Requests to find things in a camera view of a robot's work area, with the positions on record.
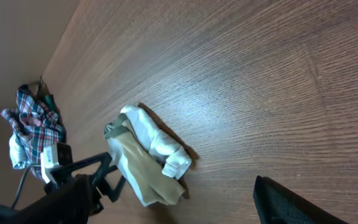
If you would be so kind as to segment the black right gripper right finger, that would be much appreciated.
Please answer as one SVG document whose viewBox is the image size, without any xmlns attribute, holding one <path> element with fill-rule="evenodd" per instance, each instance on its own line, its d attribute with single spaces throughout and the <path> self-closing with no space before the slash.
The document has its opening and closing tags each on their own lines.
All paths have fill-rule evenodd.
<svg viewBox="0 0 358 224">
<path fill-rule="evenodd" d="M 253 199 L 261 224 L 347 224 L 269 177 L 256 177 Z"/>
</svg>

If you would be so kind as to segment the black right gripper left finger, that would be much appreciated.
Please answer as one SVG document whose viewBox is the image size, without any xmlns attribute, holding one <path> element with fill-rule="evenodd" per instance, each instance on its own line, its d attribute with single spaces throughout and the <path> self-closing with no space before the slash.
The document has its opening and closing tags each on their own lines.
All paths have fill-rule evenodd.
<svg viewBox="0 0 358 224">
<path fill-rule="evenodd" d="M 22 210 L 0 205 L 0 223 L 87 223 L 90 210 L 89 177 L 78 175 L 72 182 Z"/>
</svg>

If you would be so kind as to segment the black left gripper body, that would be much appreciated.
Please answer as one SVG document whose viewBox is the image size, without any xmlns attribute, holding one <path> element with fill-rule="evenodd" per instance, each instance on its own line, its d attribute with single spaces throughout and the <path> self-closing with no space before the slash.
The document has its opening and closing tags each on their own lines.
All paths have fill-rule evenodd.
<svg viewBox="0 0 358 224">
<path fill-rule="evenodd" d="M 44 208 L 48 217 L 89 217 L 103 210 L 101 202 L 94 201 L 98 180 L 94 175 L 78 174 L 51 193 Z"/>
</svg>

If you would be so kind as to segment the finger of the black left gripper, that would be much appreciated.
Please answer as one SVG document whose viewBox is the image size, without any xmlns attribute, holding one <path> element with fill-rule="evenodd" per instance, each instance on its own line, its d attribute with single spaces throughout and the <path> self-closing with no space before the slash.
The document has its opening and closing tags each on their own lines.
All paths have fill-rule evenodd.
<svg viewBox="0 0 358 224">
<path fill-rule="evenodd" d="M 108 152 L 100 153 L 95 156 L 74 162 L 72 164 L 54 168 L 50 171 L 53 176 L 66 176 L 70 175 L 72 172 L 82 169 L 84 167 L 90 166 L 95 163 L 100 163 L 98 169 L 93 174 L 94 176 L 105 176 L 110 172 L 117 170 L 116 166 L 110 166 L 112 157 Z"/>
<path fill-rule="evenodd" d="M 115 202 L 118 200 L 122 189 L 124 187 L 124 184 L 126 182 L 126 178 L 122 175 L 119 179 L 119 182 L 116 184 L 115 187 L 111 187 L 109 182 L 106 180 L 106 176 L 109 173 L 115 172 L 116 169 L 108 169 L 105 176 L 101 176 L 98 172 L 95 173 L 94 178 L 98 180 L 98 184 L 96 186 L 96 189 L 94 191 L 94 201 L 99 202 L 101 199 L 101 196 L 107 196 L 111 202 Z"/>
</svg>

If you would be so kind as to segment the white baby shirt tan sleeves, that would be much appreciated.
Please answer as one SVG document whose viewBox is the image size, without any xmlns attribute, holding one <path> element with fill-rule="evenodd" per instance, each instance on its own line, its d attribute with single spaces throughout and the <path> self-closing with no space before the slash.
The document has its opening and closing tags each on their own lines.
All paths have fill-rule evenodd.
<svg viewBox="0 0 358 224">
<path fill-rule="evenodd" d="M 190 168 L 192 159 L 144 109 L 124 106 L 117 118 L 105 125 L 104 138 L 114 165 L 143 206 L 178 203 L 185 193 L 178 180 Z"/>
</svg>

